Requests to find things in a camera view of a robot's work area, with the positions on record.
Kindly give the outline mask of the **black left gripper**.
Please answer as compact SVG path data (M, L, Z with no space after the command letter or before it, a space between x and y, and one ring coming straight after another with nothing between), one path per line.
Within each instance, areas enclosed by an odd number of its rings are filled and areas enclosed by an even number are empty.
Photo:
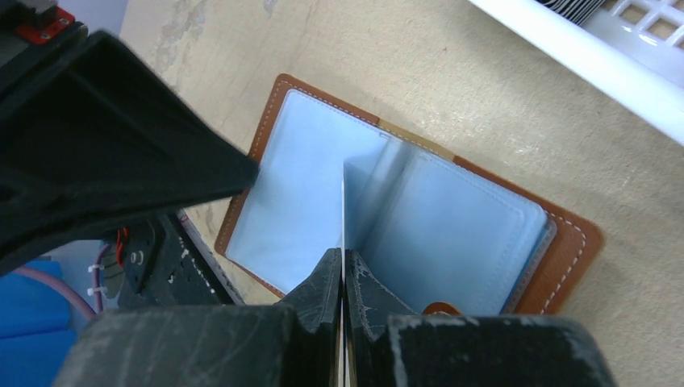
M87 35L57 1L1 2L2 273L259 173L121 40Z

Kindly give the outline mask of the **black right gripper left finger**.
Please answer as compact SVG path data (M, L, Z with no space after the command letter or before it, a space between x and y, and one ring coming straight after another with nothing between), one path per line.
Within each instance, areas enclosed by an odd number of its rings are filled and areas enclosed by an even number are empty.
M115 310L79 335L57 386L329 386L342 253L270 306Z

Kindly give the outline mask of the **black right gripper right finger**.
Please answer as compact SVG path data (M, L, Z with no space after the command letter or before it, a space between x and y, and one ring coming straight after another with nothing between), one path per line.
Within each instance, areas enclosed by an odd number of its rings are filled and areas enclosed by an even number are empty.
M345 312L354 386L613 386L593 337L549 316L415 313L346 251Z

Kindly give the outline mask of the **white credit card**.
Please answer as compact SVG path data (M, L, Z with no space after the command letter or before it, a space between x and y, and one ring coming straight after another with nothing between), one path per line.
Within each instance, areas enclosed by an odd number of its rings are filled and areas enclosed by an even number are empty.
M341 274L340 274L340 386L349 386L348 380L348 349L347 349L347 330L346 330L346 193L345 177L342 177L340 186L340 252L341 252Z

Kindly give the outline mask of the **white plastic basket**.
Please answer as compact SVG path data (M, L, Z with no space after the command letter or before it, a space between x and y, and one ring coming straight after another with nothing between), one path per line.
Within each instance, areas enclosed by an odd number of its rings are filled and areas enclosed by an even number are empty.
M683 142L683 13L671 1L635 1L597 10L580 27L538 1L475 1L482 10L670 137Z

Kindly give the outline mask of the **brown leather card holder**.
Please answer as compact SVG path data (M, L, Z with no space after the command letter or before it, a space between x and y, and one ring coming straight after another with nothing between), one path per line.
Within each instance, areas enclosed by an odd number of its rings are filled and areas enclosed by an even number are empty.
M555 314L603 247L591 221L423 137L280 74L216 251L278 297L340 248L406 306Z

